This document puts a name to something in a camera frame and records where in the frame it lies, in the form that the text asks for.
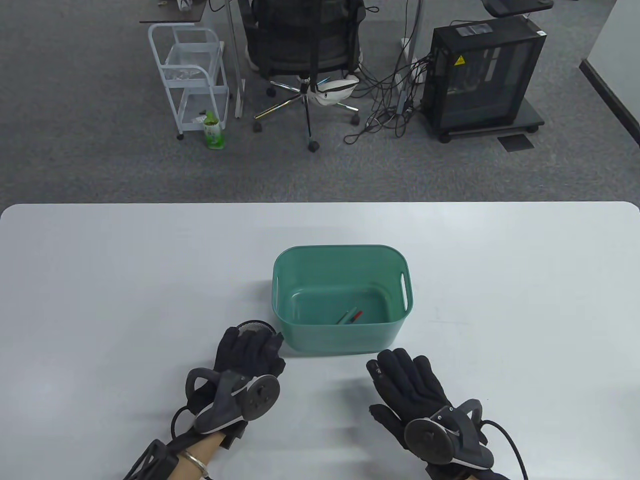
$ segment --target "black glove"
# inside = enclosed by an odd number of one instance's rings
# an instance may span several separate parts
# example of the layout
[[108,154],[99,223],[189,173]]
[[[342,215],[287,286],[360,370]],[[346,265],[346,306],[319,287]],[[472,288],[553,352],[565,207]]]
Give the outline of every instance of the black glove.
[[[222,373],[232,370],[236,373],[248,377],[258,377],[262,375],[279,376],[285,367],[285,361],[278,356],[282,346],[282,334],[274,335],[267,328],[253,331],[247,330],[240,333],[238,327],[227,328],[218,344],[216,361],[213,370]],[[171,423],[171,434],[173,440],[169,447],[176,447],[182,450],[183,444],[193,444],[195,436],[201,435],[193,431],[188,431],[178,437],[175,435],[175,421],[178,415],[184,410],[189,410],[193,415],[198,415],[207,405],[211,404],[216,397],[216,385],[210,381],[205,382],[187,398],[187,405],[182,407],[173,416]],[[221,446],[228,449],[236,438],[241,438],[248,422],[242,420],[221,430],[225,434],[225,439]]]
[[[380,397],[387,405],[371,405],[369,411],[405,449],[404,428],[415,419],[429,418],[444,406],[452,406],[444,389],[431,370],[429,359],[424,355],[413,360],[403,348],[383,350],[378,360],[369,360],[367,370]],[[478,436],[486,445],[486,437],[478,429]],[[427,473],[432,480],[460,480],[480,470],[450,463],[428,464]],[[485,470],[483,480],[490,480]]]
[[282,346],[282,334],[273,335],[270,330],[247,330],[240,334],[237,327],[227,328],[216,353],[216,372],[233,370],[250,377],[278,376],[285,362],[278,356]]

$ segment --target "white metal cart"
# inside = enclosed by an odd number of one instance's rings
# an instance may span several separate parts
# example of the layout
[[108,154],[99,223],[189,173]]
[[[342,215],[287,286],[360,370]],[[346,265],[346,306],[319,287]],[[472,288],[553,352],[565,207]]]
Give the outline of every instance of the white metal cart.
[[[170,28],[173,33],[174,43],[164,62],[160,60],[154,42],[154,31],[158,28]],[[181,42],[179,34],[185,32],[204,32],[206,40]],[[224,129],[227,124],[229,87],[222,61],[225,43],[219,40],[216,32],[195,24],[161,23],[149,27],[148,37],[178,128],[178,140],[184,138],[186,131],[204,128],[198,118],[207,110],[216,115]],[[182,98],[176,108],[171,89],[178,88],[182,89]]]

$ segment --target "bracelet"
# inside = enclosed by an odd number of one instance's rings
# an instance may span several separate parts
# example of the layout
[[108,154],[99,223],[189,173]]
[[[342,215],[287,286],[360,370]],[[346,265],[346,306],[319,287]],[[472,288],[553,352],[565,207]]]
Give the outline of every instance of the bracelet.
[[198,460],[197,458],[195,458],[193,455],[191,455],[187,450],[183,450],[182,452],[180,452],[180,455],[185,459],[190,461],[192,464],[194,464],[196,467],[198,467],[198,470],[200,471],[200,473],[202,474],[202,478],[209,478],[209,471],[207,470],[207,465],[205,465],[204,463],[202,463],[200,460]]

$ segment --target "black computer tower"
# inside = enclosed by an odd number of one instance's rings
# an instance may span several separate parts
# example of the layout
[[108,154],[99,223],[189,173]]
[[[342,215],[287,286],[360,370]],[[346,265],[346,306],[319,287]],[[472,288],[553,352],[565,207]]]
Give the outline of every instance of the black computer tower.
[[546,37],[523,16],[436,28],[422,97],[434,131],[513,123]]

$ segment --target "red pen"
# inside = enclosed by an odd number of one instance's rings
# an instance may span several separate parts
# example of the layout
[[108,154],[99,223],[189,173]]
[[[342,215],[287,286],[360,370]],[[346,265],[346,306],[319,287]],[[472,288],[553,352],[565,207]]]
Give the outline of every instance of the red pen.
[[355,322],[358,318],[360,318],[360,316],[361,316],[361,315],[362,315],[362,310],[361,310],[361,311],[359,311],[357,314],[355,314],[355,315],[353,316],[353,318],[352,318],[351,320],[349,320],[347,323],[353,323],[353,322]]

